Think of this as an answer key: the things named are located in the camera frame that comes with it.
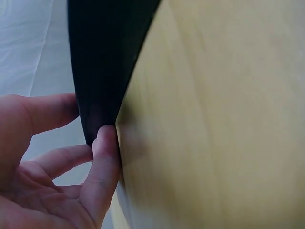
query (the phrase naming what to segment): hand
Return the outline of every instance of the hand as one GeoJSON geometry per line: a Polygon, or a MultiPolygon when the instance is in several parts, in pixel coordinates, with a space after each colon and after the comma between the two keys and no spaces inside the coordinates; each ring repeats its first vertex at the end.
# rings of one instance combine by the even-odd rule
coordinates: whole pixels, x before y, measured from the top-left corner
{"type": "Polygon", "coordinates": [[[115,191],[120,161],[113,126],[93,143],[52,150],[22,161],[31,137],[62,127],[78,116],[75,94],[0,97],[0,228],[99,229],[115,191]],[[93,161],[83,184],[52,180],[93,161]]]}

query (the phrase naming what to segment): finger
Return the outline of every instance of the finger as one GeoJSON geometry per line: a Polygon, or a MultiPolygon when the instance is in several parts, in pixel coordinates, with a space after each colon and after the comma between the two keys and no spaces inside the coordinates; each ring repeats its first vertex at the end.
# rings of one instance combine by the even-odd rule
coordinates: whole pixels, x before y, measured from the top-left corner
{"type": "Polygon", "coordinates": [[[0,189],[10,184],[32,135],[66,125],[77,115],[74,93],[0,97],[0,189]]]}
{"type": "MultiPolygon", "coordinates": [[[[8,95],[0,99],[0,110],[1,120],[15,116],[17,123],[31,130],[32,135],[62,127],[78,116],[75,93],[44,97],[8,95]]],[[[20,130],[17,123],[11,123],[8,128],[20,130]]]]}
{"type": "Polygon", "coordinates": [[[93,164],[83,183],[80,202],[99,227],[110,206],[120,174],[115,127],[104,126],[99,129],[92,149],[93,164]]]}
{"type": "Polygon", "coordinates": [[[36,162],[51,179],[55,179],[74,167],[92,160],[92,149],[88,145],[79,145],[51,150],[32,161],[36,162]]]}

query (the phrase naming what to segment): palm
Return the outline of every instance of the palm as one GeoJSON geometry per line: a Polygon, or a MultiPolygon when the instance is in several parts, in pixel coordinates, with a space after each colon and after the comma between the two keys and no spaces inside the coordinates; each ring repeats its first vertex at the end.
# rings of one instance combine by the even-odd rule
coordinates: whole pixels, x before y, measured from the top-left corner
{"type": "Polygon", "coordinates": [[[3,193],[10,200],[7,205],[16,208],[21,215],[29,216],[25,219],[32,221],[33,224],[29,225],[49,222],[44,228],[55,228],[53,224],[56,228],[65,229],[96,228],[78,200],[82,185],[58,187],[35,162],[25,162],[19,166],[11,187],[3,193]]]}
{"type": "MultiPolygon", "coordinates": [[[[34,117],[30,119],[32,127],[29,128],[34,133],[40,132],[33,127],[41,125],[35,124],[34,117]]],[[[67,123],[62,116],[59,120],[62,122],[57,124],[59,126],[67,123]]],[[[19,131],[22,125],[17,124],[13,127],[18,132],[11,131],[12,126],[4,125],[4,130],[15,137],[12,142],[4,144],[0,141],[0,228],[99,228],[119,175],[113,127],[101,128],[92,148],[86,145],[71,146],[50,151],[32,161],[20,162],[31,136],[27,131],[19,131]],[[16,135],[19,133],[22,140],[25,139],[23,145],[18,145],[16,135]],[[59,187],[53,183],[56,177],[88,161],[93,161],[93,164],[83,184],[59,187]]],[[[0,139],[9,138],[7,135],[7,132],[0,130],[0,139]]]]}

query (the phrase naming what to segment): wooden surface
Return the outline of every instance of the wooden surface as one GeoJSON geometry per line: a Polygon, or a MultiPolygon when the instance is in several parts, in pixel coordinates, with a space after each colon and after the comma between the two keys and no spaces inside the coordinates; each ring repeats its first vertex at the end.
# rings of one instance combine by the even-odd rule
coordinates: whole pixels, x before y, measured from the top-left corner
{"type": "Polygon", "coordinates": [[[116,229],[305,228],[304,12],[162,1],[118,121],[116,229]]]}

